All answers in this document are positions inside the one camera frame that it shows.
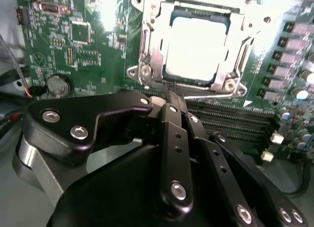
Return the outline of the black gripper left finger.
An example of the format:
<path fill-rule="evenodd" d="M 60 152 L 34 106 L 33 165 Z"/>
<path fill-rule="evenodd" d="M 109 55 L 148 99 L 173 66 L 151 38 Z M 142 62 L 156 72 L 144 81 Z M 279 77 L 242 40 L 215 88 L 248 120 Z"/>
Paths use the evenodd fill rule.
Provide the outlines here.
<path fill-rule="evenodd" d="M 135 138 L 161 153 L 153 194 L 162 208 L 184 216 L 193 206 L 185 101 L 168 90 L 166 100 L 118 92 L 35 101 L 27 106 L 12 165 L 19 178 L 57 203 L 86 175 L 88 156 Z"/>

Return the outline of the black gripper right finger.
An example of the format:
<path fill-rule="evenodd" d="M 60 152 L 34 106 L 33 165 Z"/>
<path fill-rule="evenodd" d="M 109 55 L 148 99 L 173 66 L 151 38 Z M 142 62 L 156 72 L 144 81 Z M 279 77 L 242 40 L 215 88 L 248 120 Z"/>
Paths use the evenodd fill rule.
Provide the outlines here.
<path fill-rule="evenodd" d="M 191 141 L 201 151 L 203 164 L 217 186 L 229 227 L 307 227 L 302 212 L 224 134 L 208 135 L 176 95 Z"/>

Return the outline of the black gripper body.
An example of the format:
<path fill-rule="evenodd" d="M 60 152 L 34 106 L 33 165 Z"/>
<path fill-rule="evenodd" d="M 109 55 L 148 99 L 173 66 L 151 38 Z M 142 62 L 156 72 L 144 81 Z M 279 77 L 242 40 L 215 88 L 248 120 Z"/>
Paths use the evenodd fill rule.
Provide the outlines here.
<path fill-rule="evenodd" d="M 173 219 L 158 201 L 160 152 L 134 149 L 73 183 L 59 199 L 51 227 L 230 227 L 222 198 L 205 167 L 190 161 L 194 205 Z"/>

